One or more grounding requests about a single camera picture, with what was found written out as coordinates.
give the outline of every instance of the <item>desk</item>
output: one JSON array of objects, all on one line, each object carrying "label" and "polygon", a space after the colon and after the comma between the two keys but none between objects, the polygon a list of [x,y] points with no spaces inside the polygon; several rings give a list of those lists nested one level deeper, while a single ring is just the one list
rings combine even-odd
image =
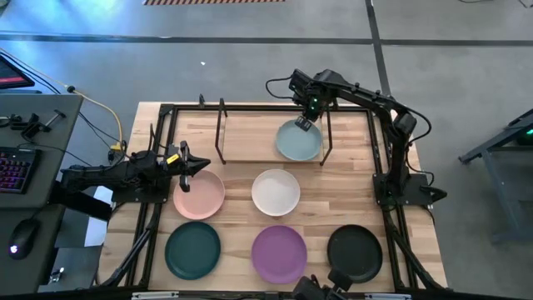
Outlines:
[{"label": "desk", "polygon": [[[55,114],[53,110],[59,109],[67,117],[57,120],[51,132],[38,133],[34,140],[42,145],[66,149],[81,104],[82,98],[73,95],[0,95],[0,115],[16,113],[27,120],[31,113],[36,113],[42,122],[46,122]],[[0,128],[0,141],[7,147],[25,143],[20,132],[6,127]],[[37,208],[46,204],[62,158],[61,151],[42,148],[41,161],[27,193],[0,194],[0,295],[34,293],[47,276],[45,272],[65,210],[62,205],[48,205],[36,216],[41,227],[33,250],[25,259],[11,259],[7,255],[7,241],[21,220],[31,217]]]},{"label": "desk", "polygon": [[[157,123],[159,102],[141,102],[130,137],[129,151],[146,149],[149,125]],[[228,112],[229,118],[238,118]],[[165,144],[168,120],[163,128]],[[380,208],[373,196],[371,175],[375,172],[371,152],[370,133],[366,115],[333,112],[331,127],[334,148],[323,167],[315,162],[229,162],[222,165],[214,148],[217,127],[216,112],[180,112],[177,118],[175,143],[187,140],[191,153],[210,158],[208,170],[224,182],[226,198],[221,210],[206,220],[220,235],[222,255],[216,268],[195,281],[181,280],[167,269],[164,248],[169,235],[179,225],[188,222],[172,204],[172,191],[163,205],[153,258],[149,288],[158,290],[214,290],[214,291],[291,291],[295,282],[275,285],[261,280],[252,266],[250,253],[257,234],[274,224],[286,224],[296,229],[307,245],[306,276],[316,274],[322,284],[330,268],[326,245],[333,231],[348,223],[360,224],[371,230],[381,243],[383,265],[370,282],[354,284],[352,292],[390,292],[393,290],[391,265],[388,260],[385,229]],[[243,151],[254,145],[243,144]],[[416,150],[410,152],[413,167],[419,167]],[[283,168],[295,176],[301,186],[301,199],[293,212],[284,217],[268,217],[252,202],[251,188],[257,175],[270,168]],[[100,276],[108,278],[131,248],[139,205],[125,204],[109,223],[100,259]],[[435,280],[446,285],[435,229],[429,214],[418,207],[405,207],[411,247]],[[397,247],[404,283],[408,283],[405,259]],[[144,254],[137,265],[136,281],[141,276]]]},{"label": "desk", "polygon": [[[82,97],[75,95],[0,95],[0,116],[17,114],[27,121],[32,113],[39,116],[41,123],[46,123],[56,113],[54,109],[65,113],[64,119],[58,119],[51,125],[52,131],[38,133],[33,141],[40,145],[67,149],[68,140],[74,129],[77,113],[82,106]],[[0,128],[0,144],[3,147],[16,147],[27,143],[20,131],[8,127]],[[39,164],[25,194],[0,193],[0,208],[39,208],[47,202],[61,167],[63,152],[38,147],[42,150]]]}]

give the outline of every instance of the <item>rgb keyboard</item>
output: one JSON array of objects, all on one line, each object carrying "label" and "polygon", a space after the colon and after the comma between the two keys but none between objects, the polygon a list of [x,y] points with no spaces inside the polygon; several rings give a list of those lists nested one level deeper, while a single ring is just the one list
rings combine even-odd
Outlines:
[{"label": "rgb keyboard", "polygon": [[0,193],[24,194],[40,150],[0,147]]}]

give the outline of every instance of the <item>plate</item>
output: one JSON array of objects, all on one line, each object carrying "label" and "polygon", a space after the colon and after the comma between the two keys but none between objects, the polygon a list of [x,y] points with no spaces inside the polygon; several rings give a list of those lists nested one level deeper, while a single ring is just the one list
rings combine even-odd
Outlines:
[{"label": "plate", "polygon": [[296,120],[285,122],[276,135],[276,147],[284,157],[293,161],[312,160],[322,145],[322,134],[314,124],[307,132],[301,130]]},{"label": "plate", "polygon": [[194,280],[212,271],[220,251],[220,238],[213,227],[204,222],[187,222],[168,238],[165,262],[178,278]]},{"label": "plate", "polygon": [[269,283],[293,283],[307,265],[307,247],[294,229],[276,225],[259,233],[252,246],[252,264]]},{"label": "plate", "polygon": [[348,275],[354,283],[366,283],[380,272],[383,253],[370,230],[359,225],[345,225],[331,235],[327,260],[332,268]]},{"label": "plate", "polygon": [[203,220],[215,214],[224,202],[222,180],[213,172],[201,170],[189,177],[190,192],[183,192],[179,183],[174,188],[174,205],[185,218]]},{"label": "plate", "polygon": [[300,185],[284,170],[267,170],[252,185],[252,200],[263,213],[280,217],[290,213],[300,200]]}]

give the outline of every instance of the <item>black metal frame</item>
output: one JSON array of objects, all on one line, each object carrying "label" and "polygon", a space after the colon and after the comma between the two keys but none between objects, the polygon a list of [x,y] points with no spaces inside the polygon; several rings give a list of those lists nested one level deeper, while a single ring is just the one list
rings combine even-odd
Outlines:
[{"label": "black metal frame", "polygon": [[[206,107],[205,100],[203,96],[200,94],[200,108],[204,109]],[[288,108],[287,110],[270,110],[270,109],[251,109],[252,107],[256,108],[256,105],[248,105],[248,109],[232,109],[232,110],[238,110],[238,111],[261,111],[261,112],[278,112],[278,111],[287,111],[287,112],[300,112],[301,108],[297,108],[296,106],[287,106],[287,105],[277,105],[278,108]],[[222,124],[222,112],[224,112],[224,116],[227,118],[227,108],[226,104],[224,103],[224,98],[220,98],[220,101],[218,103],[218,119],[217,119],[217,135],[215,137],[215,149],[217,150],[218,157],[220,158],[222,164],[226,164],[226,160],[224,159],[224,156],[222,155],[222,151],[220,150],[219,141],[220,141],[220,126]],[[331,137],[331,118],[330,118],[330,108],[326,107],[326,120],[327,120],[327,133],[328,133],[328,141],[329,141],[329,148],[327,149],[326,155],[322,158],[322,161],[320,162],[320,165],[323,166],[324,163],[327,160],[327,157],[330,156],[331,150],[333,150],[333,139]]]},{"label": "black metal frame", "polygon": [[[219,111],[219,114],[221,113],[220,105],[212,105],[212,104],[205,104],[204,102],[200,102],[200,105],[194,105],[194,104],[162,104],[159,109],[159,118],[157,120],[157,130],[156,130],[156,141],[161,141],[162,137],[162,128],[163,123],[165,122],[165,119],[167,116],[171,116],[170,120],[170,127],[168,130],[167,135],[167,144],[166,147],[170,146],[174,141],[174,133],[176,132],[176,125],[177,125],[177,115],[179,111]],[[240,104],[232,104],[232,105],[225,105],[225,110],[234,110],[234,111],[298,111],[299,108],[295,106],[281,106],[281,105],[240,105]],[[347,113],[365,113],[366,118],[368,121],[368,129],[371,136],[371,148],[372,148],[372,156],[374,158],[374,165],[376,168],[376,174],[380,174],[383,171],[383,167],[381,165],[381,156],[380,156],[380,149],[377,142],[377,135],[376,135],[376,126],[374,123],[374,117],[373,113],[363,107],[352,107],[352,106],[344,106],[339,107],[338,109],[334,109],[334,112],[347,112]],[[386,158],[388,164],[390,164],[391,160],[391,145],[387,141],[385,133],[383,134],[383,140],[385,144],[386,149]],[[159,143],[155,142],[153,145],[153,151],[159,150]],[[136,228],[136,234],[134,238],[134,244],[135,241],[139,239],[141,232],[143,231],[143,228],[145,226],[146,222],[146,215],[147,215],[147,209],[148,205],[152,203],[142,203],[140,210],[139,210],[139,217],[137,219],[137,228]],[[162,211],[162,204],[163,203],[155,203],[153,213],[155,214],[155,227],[152,229],[152,233],[149,237],[148,245],[147,245],[147,255],[145,256],[145,262],[144,262],[144,268],[142,270],[142,277],[141,280],[137,285],[133,284],[134,281],[134,274],[136,271],[136,264],[137,264],[137,257],[133,258],[133,265],[129,268],[128,274],[127,274],[127,280],[125,282],[125,286],[123,287],[95,287],[91,288],[89,290],[74,290],[74,291],[66,291],[66,292],[45,292],[45,293],[32,293],[32,294],[24,294],[16,296],[16,299],[22,300],[22,299],[72,299],[72,298],[80,298],[82,296],[83,298],[93,298],[93,299],[131,299],[132,296],[134,296],[134,293],[146,293],[146,292],[155,292],[155,291],[149,291],[148,290],[148,283],[150,280],[150,275],[152,271],[152,262],[153,262],[153,255],[154,250],[156,246],[156,240],[157,240],[157,228],[159,225],[159,220],[161,216]],[[391,220],[391,211],[382,209],[383,212],[383,221],[384,226],[387,223],[387,220]],[[386,240],[387,240],[387,247],[389,252],[389,258],[391,261],[391,271],[392,271],[392,279],[394,283],[394,294],[390,293],[373,293],[373,292],[344,292],[341,293],[341,295],[344,298],[351,298],[351,299],[378,299],[378,298],[401,298],[401,299],[502,299],[501,297],[492,297],[492,296],[485,296],[485,295],[476,295],[476,294],[468,294],[463,292],[453,292],[448,289],[442,289],[442,288],[428,288],[428,289],[419,289],[417,287],[416,283],[416,275],[413,271],[414,268],[416,268],[415,263],[418,263],[416,261],[416,257],[414,257],[414,253],[410,253],[410,257],[407,255],[406,252],[404,252],[404,255],[406,255],[406,262],[407,262],[407,272],[409,277],[409,287],[406,287],[404,283],[401,280],[400,275],[400,268],[398,265],[398,258],[396,256],[396,245],[395,241],[397,243],[403,244],[403,248],[409,248],[409,238],[407,235],[406,230],[406,219],[405,214],[403,211],[403,208],[401,206],[396,206],[396,214],[398,217],[399,222],[399,229],[396,231],[395,228],[390,226],[385,226],[386,229]],[[261,300],[282,300],[282,299],[292,299],[292,295],[290,292],[266,292],[266,291],[170,291],[163,293],[165,295],[168,295],[170,298],[210,298],[210,299],[233,299],[233,298],[255,298],[255,299],[261,299]]]},{"label": "black metal frame", "polygon": [[[198,105],[196,104],[162,104],[159,109],[159,118],[157,120],[157,127],[156,127],[156,141],[161,141],[162,137],[162,127],[163,123],[165,122],[165,119],[167,116],[170,116],[170,127],[168,131],[167,136],[167,143],[165,147],[168,148],[173,142],[174,142],[174,133],[176,131],[177,126],[177,118],[178,113],[180,111],[218,111],[218,120],[217,120],[217,136],[215,140],[215,148],[217,149],[217,152],[219,154],[220,159],[222,160],[222,163],[225,163],[222,152],[220,151],[220,148],[218,147],[219,143],[219,137],[220,137],[220,126],[221,126],[221,118],[222,118],[222,112],[224,112],[224,115],[227,117],[228,111],[258,111],[258,112],[300,112],[301,108],[296,105],[276,105],[276,104],[267,104],[267,105],[246,105],[246,104],[230,104],[227,105],[224,102],[224,99],[221,98],[220,102],[218,104],[208,104],[203,101],[200,101]],[[376,173],[380,174],[383,173],[383,167],[381,165],[381,155],[380,155],[380,149],[377,141],[377,135],[376,135],[376,126],[374,123],[374,117],[373,113],[363,107],[357,107],[357,106],[340,106],[339,108],[333,108],[333,112],[335,113],[365,113],[366,119],[368,121],[368,129],[371,136],[371,149],[372,149],[372,156],[374,158],[374,165],[376,168]],[[327,156],[329,155],[331,149],[332,149],[332,137],[331,137],[331,119],[330,119],[330,110],[326,110],[326,117],[328,122],[328,132],[329,132],[329,140],[330,140],[330,149],[327,151],[321,165],[326,161]],[[386,135],[383,134],[385,146],[386,146],[386,157],[388,163],[390,163],[391,160],[391,147],[386,140]],[[153,145],[153,151],[157,152],[159,150],[159,143],[155,142]],[[146,215],[147,215],[147,208],[148,203],[142,203],[141,208],[139,210],[139,216],[137,219],[137,226],[134,236],[134,242],[139,238],[145,222],[146,222]],[[144,268],[142,271],[142,277],[141,280],[138,283],[138,286],[140,288],[147,288],[149,280],[150,280],[150,274],[152,269],[152,261],[153,261],[153,253],[155,250],[155,244],[157,240],[157,227],[159,225],[159,215],[161,214],[162,210],[162,204],[157,203],[154,204],[154,213],[157,214],[157,224],[154,229],[153,235],[151,235],[150,240],[148,241],[147,245],[147,255],[145,257],[144,262]],[[385,222],[385,218],[387,217],[387,214],[389,212],[383,211],[383,218]],[[398,206],[396,208],[396,215],[398,218],[398,222],[400,224],[400,233],[402,237],[406,240],[406,243],[409,244],[409,237],[406,229],[406,218],[403,211],[403,208],[401,206]],[[387,240],[387,247],[388,247],[388,253],[389,253],[389,259],[391,261],[391,270],[392,270],[392,278],[394,282],[394,288],[395,290],[399,290],[402,288],[405,288],[406,286],[401,280],[400,275],[400,268],[398,265],[398,257],[396,255],[396,245],[392,238],[390,230],[386,227],[386,240]],[[137,259],[133,262],[128,274],[127,274],[127,280],[126,280],[126,286],[132,286],[134,281],[134,274],[137,269]],[[409,287],[410,288],[417,288],[417,281],[416,281],[416,275],[413,272],[413,269],[407,260],[407,272],[409,275]],[[226,293],[226,292],[205,292],[205,291],[185,291],[186,293],[198,293],[201,295],[211,294],[211,293]],[[254,292],[240,292],[241,295],[250,295]],[[347,296],[353,296],[353,297],[360,297],[361,293],[346,293]]]}]

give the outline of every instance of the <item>gray floor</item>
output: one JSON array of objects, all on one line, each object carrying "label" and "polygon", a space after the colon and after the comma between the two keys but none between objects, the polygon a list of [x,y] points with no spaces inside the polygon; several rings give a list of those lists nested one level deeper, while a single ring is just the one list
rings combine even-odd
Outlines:
[{"label": "gray floor", "polygon": [[[143,7],[135,1],[13,0],[0,29],[183,37],[370,38],[364,0]],[[517,1],[375,0],[382,38],[533,39],[533,9]],[[331,68],[379,88],[373,47],[365,45],[135,44],[2,42],[1,46],[55,78],[114,108],[126,137],[140,101],[271,101],[268,78],[293,68]],[[531,245],[492,245],[506,228],[481,162],[457,157],[531,109],[530,47],[384,47],[393,95],[433,122],[417,143],[424,169],[449,197],[436,204],[436,231],[451,288],[533,298]],[[275,88],[286,92],[284,84]],[[111,116],[85,103],[82,111],[114,133]],[[425,130],[423,122],[416,133]],[[69,150],[94,164],[105,147],[78,122]],[[66,157],[63,166],[75,161]]]}]

